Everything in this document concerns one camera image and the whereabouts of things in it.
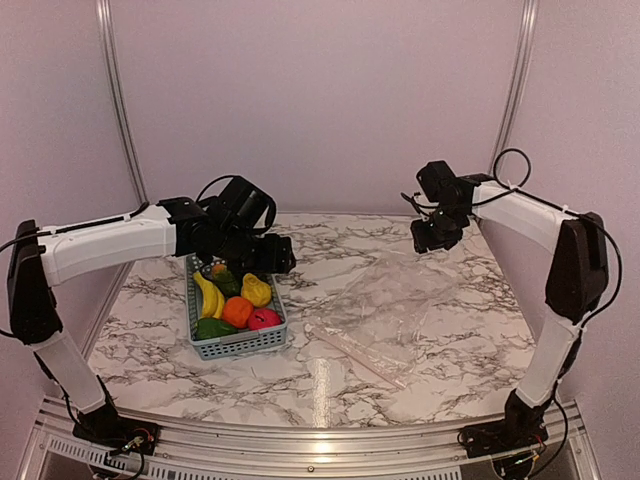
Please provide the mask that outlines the blue-grey perforated plastic basket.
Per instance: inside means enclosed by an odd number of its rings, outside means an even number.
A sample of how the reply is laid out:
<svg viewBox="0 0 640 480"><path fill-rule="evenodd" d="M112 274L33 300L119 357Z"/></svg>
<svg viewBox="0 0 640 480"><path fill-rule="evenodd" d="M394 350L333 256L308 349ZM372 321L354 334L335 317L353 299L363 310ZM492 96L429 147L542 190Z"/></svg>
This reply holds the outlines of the blue-grey perforated plastic basket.
<svg viewBox="0 0 640 480"><path fill-rule="evenodd" d="M288 320L274 276L236 273L194 255L184 264L188 340L200 359L285 344Z"/></svg>

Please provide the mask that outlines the red toy apple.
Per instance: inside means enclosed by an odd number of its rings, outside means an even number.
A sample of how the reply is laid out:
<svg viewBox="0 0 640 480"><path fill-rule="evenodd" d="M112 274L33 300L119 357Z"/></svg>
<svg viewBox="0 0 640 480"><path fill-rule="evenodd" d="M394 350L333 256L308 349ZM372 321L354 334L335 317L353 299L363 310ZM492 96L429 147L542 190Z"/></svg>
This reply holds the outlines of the red toy apple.
<svg viewBox="0 0 640 480"><path fill-rule="evenodd" d="M258 331L266 328L276 327L282 324L280 315L272 309L255 309L247 321L247 328L251 331Z"/></svg>

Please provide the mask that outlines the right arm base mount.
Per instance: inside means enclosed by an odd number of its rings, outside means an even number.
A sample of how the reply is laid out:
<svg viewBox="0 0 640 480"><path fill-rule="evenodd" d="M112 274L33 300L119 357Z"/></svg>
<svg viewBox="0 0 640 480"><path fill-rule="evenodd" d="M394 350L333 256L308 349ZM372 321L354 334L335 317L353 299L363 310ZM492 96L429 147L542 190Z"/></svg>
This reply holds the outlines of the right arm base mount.
<svg viewBox="0 0 640 480"><path fill-rule="evenodd" d="M494 455L532 446L548 439L544 413L551 401L530 407L514 392L504 407L504 417L461 428L457 441L469 458Z"/></svg>

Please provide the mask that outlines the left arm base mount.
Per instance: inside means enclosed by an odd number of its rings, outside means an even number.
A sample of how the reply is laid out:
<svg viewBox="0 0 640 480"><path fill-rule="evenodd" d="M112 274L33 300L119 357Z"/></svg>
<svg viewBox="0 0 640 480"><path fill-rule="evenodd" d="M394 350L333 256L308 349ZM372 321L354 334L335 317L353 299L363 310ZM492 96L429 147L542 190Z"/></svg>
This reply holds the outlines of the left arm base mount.
<svg viewBox="0 0 640 480"><path fill-rule="evenodd" d="M112 455L128 452L154 453L159 436L158 424L123 417L111 404L105 404L87 414L78 412L73 435L91 443L109 447Z"/></svg>

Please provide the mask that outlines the clear zip top bag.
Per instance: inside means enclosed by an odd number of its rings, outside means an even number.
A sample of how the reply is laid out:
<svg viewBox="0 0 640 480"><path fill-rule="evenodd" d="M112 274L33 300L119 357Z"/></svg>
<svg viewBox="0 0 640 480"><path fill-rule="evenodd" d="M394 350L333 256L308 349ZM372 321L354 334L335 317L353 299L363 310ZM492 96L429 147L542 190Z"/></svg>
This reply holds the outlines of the clear zip top bag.
<svg viewBox="0 0 640 480"><path fill-rule="evenodd" d="M418 363L428 310L448 301L457 287L456 276L417 255L389 252L311 317L305 330L404 389Z"/></svg>

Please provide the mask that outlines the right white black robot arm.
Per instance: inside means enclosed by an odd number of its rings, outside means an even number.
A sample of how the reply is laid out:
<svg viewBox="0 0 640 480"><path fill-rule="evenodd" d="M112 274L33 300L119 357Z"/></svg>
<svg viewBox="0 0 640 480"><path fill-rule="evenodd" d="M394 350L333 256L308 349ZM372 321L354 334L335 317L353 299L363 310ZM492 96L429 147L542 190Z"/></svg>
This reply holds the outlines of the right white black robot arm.
<svg viewBox="0 0 640 480"><path fill-rule="evenodd" d="M457 176L443 161L423 167L416 179L428 203L411 224L414 249L449 250L471 217L500 224L541 245L552 255L545 285L547 314L529 367L505 405L495 438L515 448L529 437L577 357L588 321L601 311L609 285L602 218L579 214L504 184L487 174Z"/></svg>

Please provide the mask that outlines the orange toy fruit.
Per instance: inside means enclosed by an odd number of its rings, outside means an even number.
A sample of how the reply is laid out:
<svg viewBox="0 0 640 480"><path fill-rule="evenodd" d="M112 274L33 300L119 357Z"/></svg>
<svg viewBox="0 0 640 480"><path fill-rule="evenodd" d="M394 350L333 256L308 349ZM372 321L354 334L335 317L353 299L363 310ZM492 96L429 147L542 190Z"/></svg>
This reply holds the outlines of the orange toy fruit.
<svg viewBox="0 0 640 480"><path fill-rule="evenodd" d="M246 329L248 318L253 311L254 306L249 300L241 296L235 296L226 301L221 319L232 324L237 329Z"/></svg>

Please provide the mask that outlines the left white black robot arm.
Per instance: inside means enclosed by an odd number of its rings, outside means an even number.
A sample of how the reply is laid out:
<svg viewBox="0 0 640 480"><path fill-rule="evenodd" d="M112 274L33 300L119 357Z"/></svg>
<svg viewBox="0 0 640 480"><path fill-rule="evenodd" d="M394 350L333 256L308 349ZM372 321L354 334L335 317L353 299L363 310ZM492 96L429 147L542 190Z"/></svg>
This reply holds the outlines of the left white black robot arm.
<svg viewBox="0 0 640 480"><path fill-rule="evenodd" d="M53 287L88 272L147 258L219 258L250 273L281 274L296 265L290 238L254 229L217 201L163 200L132 214L65 227L20 224L7 242L11 337L28 346L68 394L86 426L106 445L125 438L106 388L64 330Z"/></svg>

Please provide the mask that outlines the yellow toy pear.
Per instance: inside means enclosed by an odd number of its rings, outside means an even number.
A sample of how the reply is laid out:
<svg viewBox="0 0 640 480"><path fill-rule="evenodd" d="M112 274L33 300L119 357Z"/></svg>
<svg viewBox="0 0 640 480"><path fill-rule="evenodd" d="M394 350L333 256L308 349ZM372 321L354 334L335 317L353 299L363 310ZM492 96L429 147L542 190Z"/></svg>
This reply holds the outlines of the yellow toy pear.
<svg viewBox="0 0 640 480"><path fill-rule="evenodd" d="M255 308L265 308L272 300L272 289L256 275L247 273L243 277L241 296Z"/></svg>

